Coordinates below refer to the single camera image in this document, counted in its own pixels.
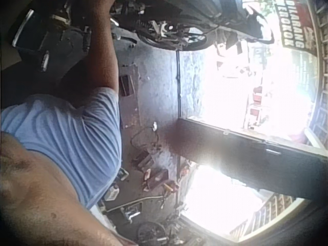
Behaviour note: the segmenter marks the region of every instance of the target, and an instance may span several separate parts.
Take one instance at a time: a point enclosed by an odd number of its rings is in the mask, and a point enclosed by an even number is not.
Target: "cable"
[[[131,202],[127,202],[123,205],[120,205],[120,206],[117,206],[117,207],[114,207],[112,209],[108,209],[106,210],[106,213],[110,213],[114,210],[117,210],[117,209],[120,209],[120,208],[123,208],[125,206],[128,206],[128,205],[131,205],[131,204],[134,204],[136,202],[140,202],[140,201],[144,201],[144,200],[149,200],[149,199],[161,199],[161,198],[164,198],[164,196],[149,196],[149,197],[144,197],[144,198],[140,198],[140,199],[137,199],[137,200],[134,200],[134,201],[131,201]]]

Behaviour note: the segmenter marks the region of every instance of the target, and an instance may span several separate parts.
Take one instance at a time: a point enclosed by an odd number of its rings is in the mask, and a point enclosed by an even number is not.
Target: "tire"
[[[139,39],[144,42],[147,45],[150,45],[155,48],[165,49],[165,50],[176,50],[175,47],[172,47],[170,45],[166,45],[163,43],[158,43],[156,41],[153,41],[141,34],[138,33]],[[186,47],[183,47],[182,51],[197,51],[197,50],[204,50],[208,48],[209,46],[213,45],[216,41],[216,31],[211,31],[207,34],[205,34],[206,40],[203,42],[199,42],[199,44],[195,45],[188,45]]]

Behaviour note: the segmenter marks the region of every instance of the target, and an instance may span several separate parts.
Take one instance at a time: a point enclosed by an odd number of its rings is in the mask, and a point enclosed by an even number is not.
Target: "motorcycle wheel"
[[[163,43],[163,42],[158,42],[154,38],[150,38],[151,35],[147,33],[147,36],[142,35],[137,31],[139,39],[144,42],[147,45],[150,45],[155,48],[160,48],[160,49],[165,49],[165,50],[177,50],[177,48],[174,45],[170,45],[169,42]],[[181,51],[197,51],[197,50],[203,50],[208,48],[209,46],[213,45],[216,41],[217,35],[216,31],[211,31],[209,33],[204,32],[202,34],[204,37],[203,40],[200,40],[198,42],[190,43],[187,46],[183,46],[182,49],[179,49]]]

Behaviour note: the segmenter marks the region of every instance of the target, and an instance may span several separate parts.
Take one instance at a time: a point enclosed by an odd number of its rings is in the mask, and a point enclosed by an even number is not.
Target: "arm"
[[[109,87],[118,93],[118,65],[109,11],[115,0],[89,0],[92,22],[91,47],[87,57],[91,86]]]

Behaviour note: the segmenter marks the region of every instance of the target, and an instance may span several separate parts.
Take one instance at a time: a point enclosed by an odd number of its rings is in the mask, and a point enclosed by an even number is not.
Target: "signboard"
[[[282,45],[317,55],[314,27],[304,0],[274,0]]]

